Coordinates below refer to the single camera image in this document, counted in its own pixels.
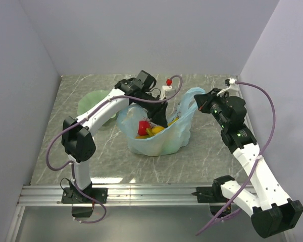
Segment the yellow fake banana bunch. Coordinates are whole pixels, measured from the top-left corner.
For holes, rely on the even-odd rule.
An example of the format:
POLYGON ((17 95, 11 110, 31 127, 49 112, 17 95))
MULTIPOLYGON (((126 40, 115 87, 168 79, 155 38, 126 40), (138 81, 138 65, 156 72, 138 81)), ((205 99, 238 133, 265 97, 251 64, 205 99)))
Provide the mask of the yellow fake banana bunch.
POLYGON ((147 139, 147 138, 151 138, 153 136, 155 136, 156 134, 160 133, 161 131, 163 131, 165 128, 162 126, 156 126, 156 125, 152 125, 151 122, 150 123, 150 128, 146 129, 147 131, 147 135, 146 136, 139 136, 137 134, 137 136, 135 137, 136 139, 147 139))

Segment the red fake apple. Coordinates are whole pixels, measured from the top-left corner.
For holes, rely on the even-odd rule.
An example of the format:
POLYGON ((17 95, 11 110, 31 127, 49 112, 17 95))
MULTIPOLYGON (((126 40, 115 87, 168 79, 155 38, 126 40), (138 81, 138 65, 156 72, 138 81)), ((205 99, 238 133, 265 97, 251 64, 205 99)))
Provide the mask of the red fake apple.
POLYGON ((138 127, 138 135, 139 136, 146 136, 147 135, 147 131, 146 129, 150 128, 150 123, 146 120, 141 120, 139 121, 139 127, 138 127))

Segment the light blue plastic bag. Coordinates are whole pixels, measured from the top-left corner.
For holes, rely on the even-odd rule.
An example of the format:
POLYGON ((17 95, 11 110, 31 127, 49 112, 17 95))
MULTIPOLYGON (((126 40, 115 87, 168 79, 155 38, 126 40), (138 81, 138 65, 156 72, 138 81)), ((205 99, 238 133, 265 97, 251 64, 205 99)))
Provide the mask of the light blue plastic bag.
POLYGON ((136 139, 139 121, 147 120, 146 111, 137 104, 120 111, 117 126, 125 135, 128 148, 135 154, 145 156, 162 156, 176 153, 188 144, 191 135, 190 128, 197 104, 196 94, 205 94, 200 87, 190 88, 181 97, 174 112, 167 119, 168 127, 160 133, 147 139, 136 139))

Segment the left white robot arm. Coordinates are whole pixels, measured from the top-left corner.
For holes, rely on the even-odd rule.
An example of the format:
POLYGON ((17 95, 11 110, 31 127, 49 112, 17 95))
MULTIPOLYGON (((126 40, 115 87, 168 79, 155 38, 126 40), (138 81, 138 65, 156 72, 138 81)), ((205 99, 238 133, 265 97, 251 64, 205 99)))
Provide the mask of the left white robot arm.
POLYGON ((61 143, 73 162, 70 190, 79 202, 85 203, 91 198, 88 160, 96 151, 93 136, 113 115, 134 103, 146 110, 147 118, 152 123, 167 126, 168 103, 150 94, 156 82, 149 73, 141 71, 137 77, 116 83, 106 98, 86 113, 64 120, 61 143))

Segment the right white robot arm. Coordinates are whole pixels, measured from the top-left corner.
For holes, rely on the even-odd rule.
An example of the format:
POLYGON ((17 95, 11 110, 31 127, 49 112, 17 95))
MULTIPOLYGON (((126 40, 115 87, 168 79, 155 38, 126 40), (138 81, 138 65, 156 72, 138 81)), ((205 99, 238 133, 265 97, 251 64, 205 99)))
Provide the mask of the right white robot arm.
POLYGON ((214 88, 209 93, 195 95, 199 111, 211 114, 221 127, 221 138, 242 169, 250 177, 256 194, 253 195, 231 176, 214 179, 212 190, 196 189, 198 202, 232 200, 247 213, 262 238, 294 228, 303 213, 299 200, 293 200, 269 169, 251 130, 245 124, 245 101, 214 88))

